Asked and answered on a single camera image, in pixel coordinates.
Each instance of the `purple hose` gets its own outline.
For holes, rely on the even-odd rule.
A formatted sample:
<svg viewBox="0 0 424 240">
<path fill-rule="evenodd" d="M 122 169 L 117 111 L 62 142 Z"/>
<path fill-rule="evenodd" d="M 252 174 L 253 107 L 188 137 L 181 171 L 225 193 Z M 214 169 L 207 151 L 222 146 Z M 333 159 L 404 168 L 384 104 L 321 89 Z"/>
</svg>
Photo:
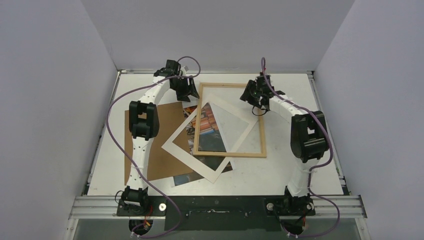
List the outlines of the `purple hose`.
<svg viewBox="0 0 424 240">
<path fill-rule="evenodd" d="M 199 62 L 196 60 L 196 59 L 194 59 L 193 57 L 191 57 L 191 56 L 183 56 L 183 57 L 181 57 L 180 59 L 178 59 L 178 61 L 177 62 L 179 62 L 181 59 L 192 59 L 192 60 L 194 60 L 195 62 L 196 62 L 196 64 L 197 64 L 197 66 L 198 66 L 198 73 L 196 74 L 196 75 L 194 75 L 194 76 L 168 76 L 168 77 L 165 77 L 164 79 L 162 79 L 162 80 L 160 80 L 160 81 L 158 81 L 158 82 L 156 82 L 155 84 L 152 84 L 152 85 L 148 85 L 148 86 L 142 86 L 142 87 L 139 87 L 139 88 L 136 88 L 136 89 L 133 89 L 133 90 L 131 90 L 131 91 L 127 91 L 126 93 L 124 93 L 124 94 L 122 94 L 122 95 L 120 95 L 119 97 L 117 97 L 111 104 L 110 104 L 110 106 L 109 106 L 109 110 L 107 111 L 107 118 L 106 118 L 106 128 L 107 128 L 107 131 L 109 132 L 109 135 L 110 135 L 110 137 L 112 138 L 112 140 L 113 140 L 113 142 L 116 144 L 116 146 L 119 148 L 119 150 L 121 150 L 121 152 L 123 152 L 123 154 L 131 161 L 131 163 L 134 165 L 134 167 L 135 167 L 135 169 L 137 170 L 137 172 L 138 172 L 138 174 L 140 175 L 140 177 L 141 177 L 141 179 L 143 179 L 143 181 L 145 181 L 150 187 L 152 187 L 154 190 L 156 190 L 158 193 L 160 193 L 162 196 L 164 196 L 169 202 L 171 202 L 171 204 L 175 207 L 175 209 L 176 209 L 176 211 L 178 212 L 178 214 L 179 214 L 179 220 L 178 220 L 178 223 L 175 225 L 175 226 L 173 226 L 171 229 L 169 229 L 169 230 L 167 230 L 167 231 L 165 231 L 165 232 L 162 232 L 162 233 L 160 233 L 160 234 L 156 234 L 156 235 L 153 235 L 153 236 L 141 236 L 141 238 L 143 238 L 143 239 L 152 239 L 152 238 L 156 238 L 156 237 L 160 237 L 160 236 L 163 236 L 163 235 L 166 235 L 166 234 L 168 234 L 168 233 L 170 233 L 170 232 L 172 232 L 172 231 L 174 231 L 176 228 L 178 228 L 178 226 L 181 224 L 181 220 L 182 220 L 182 218 L 183 218 L 183 215 L 181 214 L 181 211 L 180 211 L 180 208 L 178 208 L 178 206 L 177 206 L 177 204 L 169 197 L 169 196 L 167 196 L 165 193 L 163 193 L 161 190 L 159 190 L 157 187 L 155 187 L 153 184 L 151 184 L 144 176 L 143 176 L 143 174 L 142 174 L 142 172 L 140 171 L 140 169 L 139 169 L 139 166 L 137 165 L 137 163 L 134 161 L 134 159 L 128 154 L 128 152 L 126 152 L 123 148 L 122 148 L 122 146 L 118 143 L 118 141 L 116 140 L 116 138 L 115 138 L 115 136 L 112 134 L 112 131 L 111 131 L 111 128 L 110 128 L 110 126 L 109 126 L 109 115 L 111 114 L 111 110 L 112 110 L 112 107 L 114 106 L 114 104 L 116 103 L 116 102 L 118 102 L 121 98 L 123 98 L 123 97 L 125 97 L 125 96 L 127 96 L 128 94 L 131 94 L 131 93 L 134 93 L 134 92 L 137 92 L 137 91 L 139 91 L 139 90 L 143 90 L 143 89 L 147 89 L 147 88 L 151 88 L 151 87 L 154 87 L 155 85 L 157 85 L 157 84 L 160 84 L 160 83 L 162 83 L 162 82 L 164 82 L 164 81 L 166 81 L 166 80 L 170 80 L 170 79 L 174 79 L 174 78 L 186 78 L 186 79 L 188 79 L 188 78 L 195 78 L 195 77 L 197 77 L 197 76 L 199 76 L 199 74 L 200 74 L 200 71 L 201 71 L 201 67 L 200 67 L 200 64 L 199 64 Z M 137 225 L 137 226 L 135 226 L 131 231 L 132 232 L 134 232 L 137 228 L 139 228 L 139 227 L 141 227 L 141 226 L 143 226 L 144 224 L 142 223 L 142 224 L 139 224 L 139 225 Z"/>
<path fill-rule="evenodd" d="M 308 177 L 308 180 L 307 180 L 307 189 L 309 190 L 309 192 L 310 192 L 310 194 L 312 195 L 312 196 L 315 196 L 315 197 L 317 197 L 317 198 L 319 198 L 319 199 L 322 199 L 322 200 L 326 200 L 326 201 L 328 201 L 329 203 L 331 203 L 332 205 L 334 205 L 334 207 L 335 207 L 335 209 L 337 210 L 337 220 L 336 220 L 336 222 L 335 222 L 335 224 L 330 228 L 330 229 L 328 229 L 328 230 L 326 230 L 326 231 L 324 231 L 324 232 L 321 232 L 321 233 L 318 233 L 318 234 L 310 234 L 310 235 L 299 235 L 298 237 L 299 238 L 315 238 L 315 237 L 321 237 L 321 236 L 324 236 L 324 235 L 326 235 L 326 234 L 328 234 L 328 233 L 330 233 L 331 231 L 333 231 L 336 227 L 337 227 L 337 225 L 339 224 L 339 222 L 340 222 L 340 209 L 339 209 L 339 207 L 333 202 L 333 201 L 331 201 L 330 199 L 328 199 L 328 198 L 326 198 L 326 197 L 323 197 L 323 196 L 320 196 L 320 195 L 317 195 L 317 194 L 315 194 L 312 190 L 311 190 L 311 180 L 312 180 L 312 170 L 314 170 L 314 169 L 317 169 L 317 168 L 322 168 L 322 167 L 325 167 L 325 166 L 327 166 L 327 165 L 329 165 L 330 163 L 331 163 L 331 161 L 333 160 L 333 155 L 334 155 L 334 150 L 333 150 L 333 145 L 332 145 L 332 143 L 331 143 L 331 141 L 330 141 L 330 137 L 329 137 L 329 135 L 328 135 L 328 133 L 327 133 L 327 131 L 326 131 L 326 129 L 324 128 L 324 126 L 321 124 L 321 122 L 318 120 L 318 118 L 317 118 L 317 116 L 315 116 L 315 114 L 312 112 L 312 111 L 310 111 L 309 109 L 307 109 L 306 107 L 303 107 L 303 106 L 299 106 L 299 105 L 297 105 L 297 104 L 295 104 L 294 102 L 292 102 L 292 101 L 290 101 L 290 100 L 287 100 L 287 99 L 284 99 L 283 97 L 281 97 L 274 89 L 273 89 L 273 87 L 271 86 L 271 83 L 270 83 L 270 81 L 267 79 L 267 75 L 265 74 L 265 57 L 262 57 L 262 59 L 260 60 L 260 66 L 261 66 L 261 69 L 262 69 L 262 73 L 263 73 L 263 77 L 265 78 L 265 82 L 266 82 L 266 84 L 268 85 L 268 87 L 269 87 L 269 89 L 271 90 L 271 92 L 275 95 L 275 96 L 277 96 L 277 98 L 279 98 L 279 99 L 281 99 L 281 100 L 283 100 L 283 101 L 286 101 L 287 103 L 289 103 L 289 104 L 291 104 L 291 105 L 293 105 L 293 106 L 295 106 L 296 108 L 298 108 L 298 109 L 301 109 L 301 110 L 304 110 L 304 111 L 306 111 L 312 118 L 313 118 L 313 120 L 318 124 L 318 126 L 319 126 L 319 128 L 321 129 L 321 131 L 322 131 L 322 133 L 324 134 L 324 137 L 325 137 L 325 140 L 327 141 L 327 143 L 328 143 L 328 148 L 329 148 L 329 150 L 330 150 L 330 157 L 329 157 L 329 159 L 328 159 L 328 161 L 326 161 L 326 162 L 324 162 L 323 164 L 320 164 L 320 165 L 315 165 L 315 166 L 313 166 L 313 167 L 311 167 L 311 168 L 309 168 L 309 177 Z"/>
</svg>

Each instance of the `purple cable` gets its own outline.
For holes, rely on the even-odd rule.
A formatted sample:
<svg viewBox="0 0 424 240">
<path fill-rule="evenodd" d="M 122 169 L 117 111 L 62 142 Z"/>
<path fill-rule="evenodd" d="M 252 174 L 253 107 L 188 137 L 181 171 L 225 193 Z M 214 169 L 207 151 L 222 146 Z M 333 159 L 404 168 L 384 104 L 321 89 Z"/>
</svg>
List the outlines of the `purple cable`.
<svg viewBox="0 0 424 240">
<path fill-rule="evenodd" d="M 178 61 L 177 62 L 179 62 L 181 59 L 192 59 L 192 60 L 194 60 L 195 62 L 196 62 L 196 64 L 197 64 L 197 66 L 198 66 L 198 68 L 199 68 L 199 70 L 198 70 L 198 73 L 196 74 L 196 75 L 194 75 L 194 76 L 168 76 L 168 77 L 165 77 L 164 79 L 162 79 L 162 80 L 160 80 L 160 81 L 157 81 L 156 83 L 154 83 L 154 84 L 152 84 L 152 85 L 148 85 L 148 86 L 142 86 L 142 87 L 139 87 L 139 88 L 136 88 L 136 89 L 133 89 L 133 90 L 131 90 L 131 91 L 127 91 L 126 93 L 124 93 L 124 94 L 122 94 L 122 95 L 120 95 L 119 97 L 117 97 L 111 104 L 110 104 L 110 106 L 109 106 L 109 110 L 107 111 L 107 118 L 106 118 L 106 128 L 107 128 L 107 131 L 109 132 L 109 135 L 110 135 L 110 137 L 112 138 L 112 140 L 113 140 L 113 142 L 116 144 L 116 146 L 119 148 L 119 150 L 121 150 L 121 152 L 123 152 L 123 154 L 131 161 L 131 163 L 134 165 L 134 167 L 135 167 L 135 169 L 137 170 L 137 172 L 138 172 L 138 174 L 140 175 L 140 177 L 141 177 L 141 179 L 143 179 L 143 181 L 145 181 L 150 187 L 152 187 L 154 190 L 156 190 L 158 193 L 160 193 L 162 196 L 164 196 L 168 201 L 170 201 L 171 202 L 171 204 L 175 207 L 175 209 L 176 209 L 176 211 L 178 212 L 178 214 L 179 214 L 179 221 L 178 221 L 178 223 L 175 225 L 175 226 L 173 226 L 171 229 L 169 229 L 169 230 L 167 230 L 167 231 L 165 231 L 165 232 L 162 232 L 162 233 L 160 233 L 160 234 L 156 234 L 156 235 L 153 235 L 153 236 L 141 236 L 141 238 L 143 238 L 143 239 L 152 239 L 152 238 L 156 238 L 156 237 L 160 237 L 160 236 L 163 236 L 163 235 L 166 235 L 166 234 L 168 234 L 168 233 L 170 233 L 170 232 L 172 232 L 173 230 L 175 230 L 176 228 L 178 228 L 178 226 L 181 224 L 181 220 L 182 220 L 182 218 L 183 218 L 183 215 L 181 214 L 181 211 L 180 211 L 180 208 L 177 206 L 177 204 L 169 197 L 169 196 L 167 196 L 165 193 L 163 193 L 161 190 L 159 190 L 157 187 L 155 187 L 153 184 L 151 184 L 144 176 L 143 176 L 143 174 L 142 174 L 142 172 L 140 171 L 140 169 L 139 169 L 139 166 L 137 165 L 137 163 L 134 161 L 134 159 L 128 154 L 128 152 L 126 152 L 123 148 L 122 148 L 122 146 L 118 143 L 118 141 L 116 140 L 116 138 L 114 137 L 114 135 L 112 134 L 112 131 L 111 131 L 111 128 L 109 127 L 109 115 L 111 114 L 111 110 L 112 110 L 112 107 L 114 106 L 114 104 L 116 103 L 116 102 L 118 102 L 121 98 L 123 98 L 123 97 L 125 97 L 125 96 L 127 96 L 128 94 L 131 94 L 131 93 L 134 93 L 134 92 L 137 92 L 137 91 L 139 91 L 139 90 L 143 90 L 143 89 L 147 89 L 147 88 L 151 88 L 151 87 L 154 87 L 154 86 L 156 86 L 156 85 L 158 85 L 158 84 L 160 84 L 160 83 L 162 83 L 162 82 L 164 82 L 164 81 L 166 81 L 166 80 L 170 80 L 170 79 L 174 79 L 174 78 L 186 78 L 186 79 L 188 79 L 188 78 L 195 78 L 195 77 L 197 77 L 197 76 L 199 76 L 199 74 L 200 74 L 200 71 L 201 71 L 201 67 L 200 67 L 200 64 L 199 64 L 199 62 L 196 60 L 196 59 L 194 59 L 193 57 L 191 57 L 191 56 L 183 56 L 183 57 L 181 57 L 180 59 L 178 59 Z M 141 226 L 143 226 L 144 224 L 142 223 L 142 224 L 139 224 L 139 225 L 137 225 L 137 226 L 135 226 L 132 230 L 131 230 L 131 232 L 133 233 L 137 228 L 139 228 L 139 227 L 141 227 Z"/>
<path fill-rule="evenodd" d="M 281 97 L 274 89 L 273 89 L 273 87 L 271 86 L 271 83 L 270 83 L 270 81 L 267 79 L 267 75 L 265 74 L 265 57 L 262 57 L 262 59 L 260 60 L 260 66 L 261 66 L 261 68 L 262 68 L 262 73 L 263 73 L 263 77 L 265 78 L 265 82 L 266 82 L 266 85 L 268 85 L 268 87 L 269 87 L 269 89 L 271 90 L 271 92 L 275 95 L 275 96 L 277 96 L 277 98 L 279 98 L 279 99 L 281 99 L 281 100 L 283 100 L 283 101 L 286 101 L 287 103 L 289 103 L 289 104 L 291 104 L 291 105 L 293 105 L 293 106 L 295 106 L 296 108 L 298 108 L 298 109 L 302 109 L 302 110 L 304 110 L 304 111 L 306 111 L 312 118 L 313 118 L 313 120 L 318 124 L 318 126 L 319 126 L 319 128 L 321 129 L 321 131 L 322 131 L 322 133 L 324 134 L 324 137 L 325 137 L 325 140 L 327 141 L 327 143 L 328 143 L 328 148 L 329 148 L 329 150 L 330 150 L 330 157 L 329 157 L 329 159 L 328 159 L 328 161 L 326 161 L 326 162 L 324 162 L 323 164 L 320 164 L 320 165 L 315 165 L 315 166 L 312 166 L 311 168 L 309 168 L 309 177 L 308 177 L 308 180 L 307 180 L 307 189 L 309 190 L 309 192 L 310 192 L 310 194 L 312 195 L 312 196 L 315 196 L 315 197 L 317 197 L 317 198 L 319 198 L 319 199 L 322 199 L 322 200 L 325 200 L 325 201 L 328 201 L 329 203 L 331 203 L 332 205 L 334 205 L 334 207 L 335 207 L 335 209 L 337 210 L 337 221 L 335 222 L 335 224 L 330 228 L 330 229 L 328 229 L 327 231 L 324 231 L 324 232 L 322 232 L 322 233 L 318 233 L 318 234 L 310 234 L 310 235 L 299 235 L 298 237 L 299 238 L 315 238 L 315 237 L 321 237 L 321 236 L 324 236 L 324 235 L 326 235 L 326 234 L 328 234 L 328 233 L 330 233 L 331 231 L 333 231 L 336 227 L 337 227 L 337 225 L 339 224 L 339 222 L 340 222 L 340 209 L 339 209 L 339 207 L 333 202 L 333 201 L 331 201 L 330 199 L 328 199 L 328 198 L 326 198 L 326 197 L 323 197 L 323 196 L 320 196 L 320 195 L 317 195 L 317 194 L 315 194 L 312 190 L 311 190 L 311 180 L 312 180 L 312 170 L 314 170 L 314 169 L 317 169 L 317 168 L 322 168 L 322 167 L 325 167 L 325 166 L 327 166 L 327 165 L 329 165 L 330 163 L 331 163 L 331 161 L 333 160 L 333 155 L 334 155 L 334 150 L 333 150 L 333 145 L 332 145 L 332 143 L 331 143 L 331 141 L 330 141 L 330 137 L 329 137 L 329 135 L 328 135 L 328 133 L 327 133 L 327 131 L 326 131 L 326 129 L 324 128 L 324 126 L 321 124 L 321 122 L 318 120 L 318 118 L 317 118 L 317 116 L 315 116 L 315 114 L 312 112 L 312 111 L 310 111 L 309 109 L 307 109 L 306 107 L 303 107 L 303 106 L 299 106 L 299 105 L 297 105 L 296 103 L 294 103 L 294 102 L 292 102 L 292 101 L 290 101 L 290 100 L 287 100 L 287 99 L 284 99 L 283 97 Z"/>
</svg>

